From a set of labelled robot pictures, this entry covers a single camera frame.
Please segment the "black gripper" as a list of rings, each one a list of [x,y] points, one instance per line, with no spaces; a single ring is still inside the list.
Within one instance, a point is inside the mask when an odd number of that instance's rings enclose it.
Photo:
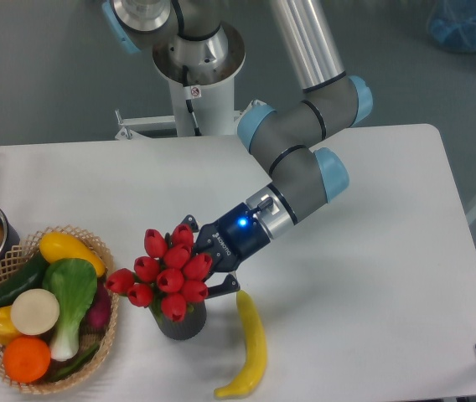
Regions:
[[[188,214],[179,225],[192,234],[199,233],[194,243],[196,253],[206,253],[212,259],[209,273],[235,271],[241,262],[268,245],[271,240],[254,217],[254,212],[245,203],[238,204],[216,221],[201,228],[197,219]],[[208,299],[238,292],[241,286],[234,274],[208,288]]]

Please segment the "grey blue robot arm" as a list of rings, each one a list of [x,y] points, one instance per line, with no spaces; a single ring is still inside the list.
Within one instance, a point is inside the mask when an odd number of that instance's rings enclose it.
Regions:
[[[367,117],[370,88],[347,75],[317,1],[269,4],[303,100],[278,112],[254,100],[235,110],[234,78],[245,60],[240,34],[216,1],[105,1],[103,12],[128,53],[150,49],[168,82],[170,122],[181,137],[237,135],[271,181],[211,224],[194,248],[212,255],[225,280],[209,297],[239,289],[235,270],[349,185],[344,164],[321,142]]]

